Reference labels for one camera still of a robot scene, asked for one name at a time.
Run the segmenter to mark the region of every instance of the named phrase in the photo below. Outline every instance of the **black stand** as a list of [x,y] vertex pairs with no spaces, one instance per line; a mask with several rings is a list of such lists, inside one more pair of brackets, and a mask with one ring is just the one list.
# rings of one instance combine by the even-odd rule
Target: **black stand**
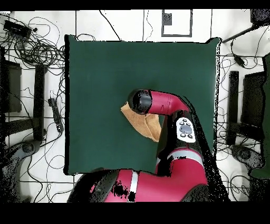
[[[47,68],[35,66],[34,108],[33,118],[5,122],[4,112],[8,107],[8,68],[4,57],[4,48],[0,48],[0,201],[21,202],[18,190],[18,173],[20,163],[28,156],[32,156],[40,149],[45,134],[44,131],[44,82]],[[11,147],[10,152],[5,149],[5,137],[11,134],[33,129],[34,139]]]
[[248,138],[252,138],[254,140],[261,142],[264,139],[264,132],[260,126],[254,126],[254,123],[250,124],[247,122],[244,122],[244,123],[237,122],[238,85],[239,85],[239,72],[231,71],[229,74],[229,88],[228,88],[228,94],[229,94],[228,95],[228,113],[227,113],[228,126],[227,126],[227,132],[226,132],[226,137],[225,137],[226,144],[234,145],[237,134],[244,135],[244,136],[247,136]]
[[226,43],[231,41],[239,36],[242,36],[250,31],[256,30],[261,26],[267,26],[270,24],[270,10],[266,9],[252,9],[250,10],[250,21],[252,22],[252,27],[230,37],[226,40],[222,41],[222,43]]

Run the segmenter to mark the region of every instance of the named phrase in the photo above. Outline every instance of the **black cable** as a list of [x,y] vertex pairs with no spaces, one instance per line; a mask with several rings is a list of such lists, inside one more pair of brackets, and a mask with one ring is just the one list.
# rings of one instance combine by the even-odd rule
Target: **black cable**
[[[102,12],[99,10],[100,14],[105,18],[105,20],[107,20],[107,22],[110,24],[110,26],[112,27],[112,24],[110,23],[110,21],[102,14]],[[112,30],[114,31],[114,33],[116,34],[116,36],[118,37],[119,41],[122,41],[120,39],[120,37],[118,36],[118,34],[116,33],[116,31],[114,30],[114,28],[112,27]]]
[[150,33],[150,36],[148,36],[148,37],[146,38],[146,40],[152,36],[152,32],[153,32],[153,27],[152,27],[152,25],[148,22],[148,14],[149,14],[149,10],[148,10],[148,12],[147,12],[146,21],[147,21],[147,23],[151,26],[152,31],[151,31],[151,33]]
[[[10,18],[10,19],[15,20],[15,21],[16,21],[15,23],[21,23],[21,24],[23,24],[24,26],[27,26],[27,27],[30,27],[30,25],[36,25],[36,26],[42,25],[42,26],[47,26],[47,27],[49,28],[49,31],[48,31],[45,35],[41,36],[41,35],[39,35],[39,34],[37,34],[37,33],[34,33],[34,32],[37,31],[37,29],[36,29],[34,32],[32,32],[31,37],[29,38],[29,40],[27,40],[27,41],[25,41],[25,42],[22,42],[22,41],[20,41],[20,40],[18,40],[18,39],[10,39],[10,38],[9,38],[9,35],[7,36],[7,35],[5,34],[5,37],[3,37],[3,40],[1,40],[0,43],[1,43],[1,44],[7,43],[8,50],[11,49],[12,43],[14,43],[14,51],[15,51],[17,57],[15,57],[15,56],[13,56],[13,57],[14,57],[14,60],[15,60],[15,61],[16,61],[16,59],[20,59],[20,60],[22,61],[23,65],[25,65],[25,67],[27,68],[27,69],[22,68],[23,70],[33,70],[33,69],[35,69],[34,66],[35,66],[36,64],[40,64],[40,63],[41,63],[41,64],[47,65],[47,67],[48,67],[48,72],[49,72],[49,73],[51,73],[51,74],[53,74],[53,75],[55,75],[55,76],[60,76],[59,89],[58,89],[57,94],[56,94],[56,100],[58,99],[58,97],[60,97],[60,98],[61,98],[61,103],[64,104],[63,98],[62,98],[62,96],[61,96],[61,94],[65,94],[65,86],[64,86],[64,80],[65,80],[65,78],[64,78],[64,59],[65,59],[65,57],[64,57],[64,46],[61,46],[59,49],[57,49],[57,47],[56,47],[56,45],[57,45],[57,43],[58,43],[58,40],[59,40],[59,37],[60,37],[60,31],[59,31],[58,27],[57,27],[55,24],[53,24],[52,22],[50,22],[49,20],[47,20],[47,19],[45,19],[45,18],[41,18],[41,19],[44,19],[44,20],[50,22],[51,24],[53,24],[53,25],[58,29],[59,37],[58,37],[58,40],[57,40],[57,42],[56,42],[56,44],[55,44],[55,43],[53,43],[52,41],[45,39],[45,36],[47,36],[47,35],[50,33],[50,31],[51,31],[50,25],[47,25],[47,24],[31,23],[31,21],[32,21],[34,18],[32,18],[32,19],[29,21],[28,25],[25,24],[25,23],[23,23],[23,22],[21,22],[21,21],[18,21],[18,20],[16,20],[16,19],[13,19],[13,18]],[[52,72],[51,69],[61,69],[62,71],[61,71],[60,73],[56,74],[56,73]],[[33,96],[33,94],[31,94],[31,92],[30,92],[29,87],[28,87],[28,88],[25,88],[24,90],[26,90],[26,89],[28,89],[29,94],[30,94],[31,96]],[[27,111],[27,109],[26,109],[24,103],[23,103],[22,101],[21,101],[21,103],[23,104],[23,106],[24,106],[24,108],[25,108],[25,110],[26,110],[26,113],[27,113],[27,115],[28,115],[28,118],[31,119],[31,117],[30,117],[30,115],[29,115],[29,113],[28,113],[28,111]],[[49,148],[49,150],[50,150],[50,149],[52,148],[52,146],[54,145],[55,141],[56,141],[58,138],[60,138],[61,136],[62,136],[62,133],[59,134],[59,136],[58,136],[57,138],[55,138],[54,140],[49,141],[49,142],[45,142],[45,144],[41,145],[40,147],[43,147],[43,146],[46,147],[47,144],[53,142],[53,144],[52,144],[51,147]],[[30,163],[30,164],[28,165],[28,168],[27,168],[27,171],[26,171],[26,172],[29,174],[29,176],[30,176],[31,178],[33,178],[33,177],[32,177],[31,174],[29,173],[29,170],[30,170],[35,164],[33,164],[33,165],[30,167],[30,165],[31,165],[31,163]],[[50,184],[47,185],[47,188],[46,188],[46,195],[49,195],[49,191],[50,191],[50,189],[51,189],[51,185],[50,185]],[[37,197],[40,195],[42,189],[43,189],[43,185],[42,185],[42,188],[41,188],[41,190],[39,191],[38,195],[35,197],[34,202],[36,202],[36,199],[37,199]]]
[[79,35],[77,36],[77,39],[79,39],[79,36],[81,36],[81,35],[90,36],[91,38],[93,38],[93,41],[95,41],[95,37],[94,37],[93,35],[87,34],[87,33],[81,33],[81,34],[79,34]]
[[253,58],[253,61],[254,61],[255,65],[254,65],[253,67],[251,67],[251,68],[245,67],[245,66],[247,66],[248,62],[245,64],[244,60],[243,60],[240,56],[236,55],[236,54],[233,52],[233,45],[234,45],[234,40],[235,40],[235,38],[233,39],[233,41],[230,43],[230,50],[231,50],[231,52],[232,52],[232,54],[233,54],[233,56],[234,56],[234,59],[235,59],[235,61],[236,61],[237,64],[239,64],[241,67],[243,67],[243,68],[245,68],[245,69],[253,69],[253,68],[255,68],[256,66],[263,66],[262,64],[258,64],[258,60],[257,60],[257,57],[256,57],[256,56],[257,56],[258,49],[259,49],[259,43],[260,43],[260,41],[261,41],[263,35],[265,34],[265,32],[267,31],[267,29],[269,28],[269,26],[265,29],[265,31],[263,32],[261,38],[259,39],[259,42],[258,42],[258,45],[257,45],[257,50],[256,50],[256,53],[255,53],[254,58]]
[[36,178],[34,178],[34,177],[31,176],[31,174],[30,174],[30,172],[29,172],[29,167],[30,167],[30,165],[31,165],[31,162],[32,162],[32,156],[30,156],[30,162],[29,162],[29,165],[28,165],[28,167],[27,167],[27,173],[28,173],[28,175],[29,175],[33,180],[35,180],[36,182],[38,182],[38,183],[41,184],[41,189],[40,189],[39,193],[36,195],[36,197],[35,197],[35,199],[34,199],[34,202],[33,202],[33,203],[35,203],[37,197],[40,195],[40,193],[41,193],[41,191],[42,191],[42,189],[43,189],[43,184],[42,184],[39,180],[37,180]]

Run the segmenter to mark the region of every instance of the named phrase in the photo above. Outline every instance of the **control buttons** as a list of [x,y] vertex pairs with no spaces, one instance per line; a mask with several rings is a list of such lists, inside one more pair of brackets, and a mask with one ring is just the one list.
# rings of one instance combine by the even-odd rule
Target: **control buttons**
[[192,129],[190,126],[187,125],[181,125],[180,129],[181,132],[185,133],[185,134],[191,134],[192,133]]

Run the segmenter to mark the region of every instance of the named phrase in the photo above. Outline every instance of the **cable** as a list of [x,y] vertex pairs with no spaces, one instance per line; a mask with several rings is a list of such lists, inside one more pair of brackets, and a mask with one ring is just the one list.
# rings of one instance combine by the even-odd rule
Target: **cable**
[[[48,67],[48,72],[49,73],[51,73],[51,74],[53,74],[53,75],[55,75],[55,76],[59,76],[60,77],[60,82],[59,82],[59,89],[57,90],[57,94],[54,94],[54,92],[53,92],[53,94],[56,96],[55,97],[55,100],[57,101],[58,100],[58,98],[60,97],[61,98],[61,103],[63,103],[63,104],[65,104],[64,103],[64,101],[63,101],[63,98],[62,98],[62,95],[63,94],[65,94],[65,84],[64,84],[64,80],[65,80],[65,77],[64,77],[64,59],[65,59],[65,57],[64,57],[64,46],[61,46],[59,49],[56,47],[56,45],[57,45],[57,43],[58,43],[58,40],[59,40],[59,37],[60,37],[60,31],[59,31],[59,29],[58,29],[58,27],[55,25],[55,24],[53,24],[52,22],[50,22],[49,20],[47,20],[47,19],[45,19],[45,18],[41,18],[41,19],[44,19],[44,20],[46,20],[46,21],[48,21],[48,22],[50,22],[51,24],[53,24],[56,28],[57,28],[57,30],[58,30],[58,32],[59,32],[59,37],[58,37],[58,39],[57,39],[57,42],[56,42],[56,44],[55,43],[53,43],[52,41],[50,41],[50,40],[47,40],[47,39],[45,39],[45,37],[50,33],[50,31],[51,31],[51,27],[50,27],[50,25],[48,25],[48,24],[37,24],[37,23],[32,23],[32,20],[34,19],[34,18],[32,18],[30,21],[29,21],[29,23],[28,23],[28,25],[27,24],[25,24],[25,23],[23,23],[23,22],[21,22],[21,21],[18,21],[18,20],[16,20],[16,19],[13,19],[13,18],[10,18],[11,20],[15,20],[16,22],[15,23],[21,23],[21,24],[23,24],[24,26],[27,26],[27,27],[30,27],[30,25],[32,26],[32,25],[36,25],[36,26],[46,26],[46,27],[48,27],[49,28],[49,30],[48,30],[48,32],[45,34],[45,35],[43,35],[43,36],[41,36],[41,35],[39,35],[39,34],[37,34],[37,29],[34,29],[33,31],[34,32],[32,32],[32,34],[31,34],[31,37],[29,38],[29,40],[27,40],[27,41],[25,41],[25,42],[22,42],[22,41],[19,41],[18,39],[10,39],[9,38],[9,35],[5,35],[4,37],[2,37],[2,39],[0,39],[0,44],[1,45],[5,45],[6,44],[6,46],[8,46],[8,49],[7,49],[7,51],[8,50],[11,50],[11,47],[13,47],[14,46],[14,52],[16,53],[16,57],[15,56],[12,56],[12,57],[14,57],[14,60],[15,60],[15,62],[16,62],[16,59],[20,59],[21,60],[21,62],[22,62],[22,64],[26,67],[26,69],[25,68],[22,68],[23,70],[34,70],[35,68],[34,68],[34,66],[36,65],[36,64],[40,64],[40,63],[42,63],[42,64],[45,64],[45,65],[47,65],[47,67]],[[92,36],[92,35],[90,35],[90,34],[81,34],[81,35],[89,35],[89,36],[91,36],[92,38],[93,38],[93,40],[95,40],[95,37],[94,36]],[[52,69],[61,69],[61,72],[60,73],[54,73],[54,72],[52,72]],[[28,97],[28,96],[22,96],[23,98],[33,98],[33,94],[31,94],[31,92],[30,92],[30,89],[29,89],[29,87],[27,87],[27,88],[25,88],[24,90],[22,90],[22,91],[25,91],[25,90],[27,90],[28,89],[28,92],[29,92],[29,94],[32,96],[32,97]],[[19,99],[16,95],[14,95],[14,94],[12,94],[12,93],[9,93],[9,94],[11,94],[11,95],[13,95],[15,98],[17,98],[17,99]],[[24,108],[25,108],[25,111],[26,111],[26,113],[27,113],[27,115],[28,115],[28,118],[30,118],[31,119],[31,117],[30,117],[30,115],[29,115],[29,113],[28,113],[28,111],[27,111],[27,109],[26,109],[26,107],[25,107],[25,105],[24,105]],[[32,166],[31,166],[31,162],[32,162],[32,157],[31,157],[31,161],[30,161],[30,163],[29,163],[29,165],[28,165],[28,168],[27,168],[27,173],[28,173],[28,175],[33,179],[33,180],[35,180],[35,182],[36,183],[39,183],[40,185],[41,185],[41,189],[40,189],[40,191],[39,191],[39,193],[37,194],[37,196],[35,197],[35,199],[34,199],[34,202],[35,203],[38,203],[38,202],[40,202],[42,199],[44,199],[46,196],[48,197],[48,199],[49,199],[49,202],[52,202],[52,199],[53,199],[53,197],[55,197],[55,195],[52,197],[52,198],[50,198],[50,189],[51,189],[51,184],[52,183],[57,183],[57,182],[46,182],[47,183],[47,187],[46,187],[46,194],[44,195],[44,197],[42,198],[42,199],[40,199],[40,200],[38,200],[37,201],[37,198],[38,198],[38,196],[41,194],[41,192],[42,192],[42,190],[43,190],[43,183],[41,182],[41,181],[39,181],[39,180],[37,180],[37,179],[35,179],[34,177],[32,177],[31,176],[31,174],[30,174],[30,172],[29,172],[29,170],[34,166],[34,165],[36,165],[43,157],[45,157],[45,160],[46,160],[46,162],[47,162],[47,159],[46,159],[46,153],[48,153],[48,151],[50,151],[50,149],[52,148],[52,146],[54,145],[54,143],[56,142],[56,140],[58,139],[58,138],[60,138],[62,136],[62,133],[61,134],[59,134],[58,135],[58,137],[57,138],[55,138],[54,140],[51,140],[51,141],[49,141],[49,142],[47,142],[47,140],[46,140],[46,142],[45,142],[45,144],[43,144],[43,145],[41,145],[40,147],[45,147],[44,148],[44,155],[35,163],[35,164],[33,164]],[[47,152],[46,152],[46,145],[47,144],[49,144],[49,143],[51,143],[51,142],[53,142],[53,144],[50,146],[50,148],[47,150]]]
[[33,203],[35,203],[37,197],[40,195],[40,193],[41,193],[41,191],[42,191],[42,189],[43,189],[43,184],[42,184],[39,180],[37,180],[36,178],[34,178],[34,177],[31,176],[31,174],[30,174],[30,172],[29,172],[29,167],[30,167],[30,165],[31,165],[31,162],[32,162],[32,156],[30,156],[30,162],[29,162],[29,165],[28,165],[28,167],[27,167],[27,173],[28,173],[28,175],[29,175],[33,180],[35,180],[36,182],[38,182],[38,183],[41,184],[41,189],[40,189],[39,193],[36,195],[36,197],[35,197],[35,199],[34,199],[34,202],[33,202]]
[[257,50],[256,50],[256,53],[255,53],[254,58],[253,58],[253,61],[254,61],[255,65],[254,65],[253,67],[251,67],[251,68],[245,67],[245,66],[248,65],[248,62],[245,64],[244,60],[243,60],[240,56],[236,55],[236,54],[233,52],[233,45],[234,45],[234,40],[235,40],[235,38],[233,39],[233,41],[230,43],[230,50],[231,50],[231,52],[232,52],[232,54],[233,54],[233,56],[234,56],[234,59],[235,59],[235,61],[236,61],[236,63],[237,63],[238,65],[240,65],[241,67],[243,67],[243,68],[245,68],[245,69],[253,69],[253,68],[255,68],[256,66],[263,66],[262,64],[258,64],[258,60],[257,60],[257,58],[256,58],[256,55],[257,55],[257,53],[258,53],[259,43],[260,43],[260,41],[261,41],[263,35],[265,34],[265,32],[267,31],[267,29],[269,28],[269,26],[265,29],[265,31],[263,32],[261,38],[259,39],[259,42],[258,42],[258,45],[257,45]]
[[[102,14],[102,12],[99,10],[100,14],[105,18],[105,20],[107,20],[107,22],[110,24],[110,26],[112,27],[112,24],[110,23],[110,21]],[[114,33],[116,34],[116,36],[118,37],[119,41],[122,41],[120,39],[120,37],[118,36],[118,34],[116,33],[116,31],[114,30],[114,28],[112,27],[112,30],[114,31]]]
[[[146,21],[147,21],[147,23],[151,26],[151,24],[148,22],[148,14],[149,14],[149,10],[148,10],[148,12],[147,12]],[[148,36],[148,37],[146,38],[146,40],[152,36],[153,27],[151,26],[151,28],[152,28],[152,31],[151,31],[151,33],[150,33],[150,36]]]
[[92,38],[93,38],[93,41],[95,41],[95,37],[94,37],[93,35],[91,35],[91,34],[87,34],[87,33],[81,33],[81,34],[79,34],[79,35],[77,36],[77,39],[79,39],[79,36],[81,36],[81,35],[90,36],[90,37],[92,37]]

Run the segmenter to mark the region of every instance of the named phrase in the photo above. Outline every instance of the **electronic device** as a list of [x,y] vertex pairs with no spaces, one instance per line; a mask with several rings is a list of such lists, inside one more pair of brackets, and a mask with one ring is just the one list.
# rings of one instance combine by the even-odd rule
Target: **electronic device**
[[266,73],[256,72],[246,74],[243,81],[243,106],[241,122],[260,127],[264,114],[263,84],[266,81]]
[[[216,199],[229,201],[220,175],[209,187],[211,178],[206,178],[204,163],[211,161],[206,153],[210,151],[190,102],[173,94],[141,89],[131,92],[128,104],[138,114],[165,115],[155,174],[128,169],[93,171],[77,181],[68,202],[209,201],[210,189],[214,192],[218,183],[223,190],[217,190],[220,197]],[[179,137],[179,133],[192,138]],[[208,172],[215,169],[216,162],[212,162]]]
[[258,152],[242,145],[232,145],[230,149],[233,157],[249,168],[255,169],[263,166],[263,158]]
[[9,20],[5,20],[4,31],[8,32],[14,38],[28,40],[32,29],[18,23],[13,23]]
[[53,110],[53,119],[56,124],[56,129],[59,133],[62,133],[64,131],[64,127],[62,124],[62,120],[61,120],[57,103],[54,98],[48,99],[48,102],[49,102],[49,106],[52,107],[52,110]]
[[[8,87],[7,91],[11,92],[12,94],[16,95],[19,99],[21,98],[21,75],[22,75],[22,68],[20,64],[6,61],[8,66]],[[19,99],[8,96],[8,105],[5,109],[5,113],[9,112],[20,112],[22,110],[22,104]]]
[[248,138],[254,139],[261,142],[264,139],[264,132],[261,124],[258,125],[258,121],[262,118],[262,102],[263,96],[262,89],[258,86],[262,84],[258,78],[254,81],[254,85],[250,82],[249,85],[245,84],[243,92],[243,110],[241,122],[237,122],[238,115],[238,85],[239,85],[239,72],[231,71],[229,74],[229,87],[228,87],[228,112],[227,112],[227,132],[225,136],[225,141],[227,145],[234,145],[237,134],[244,135]]

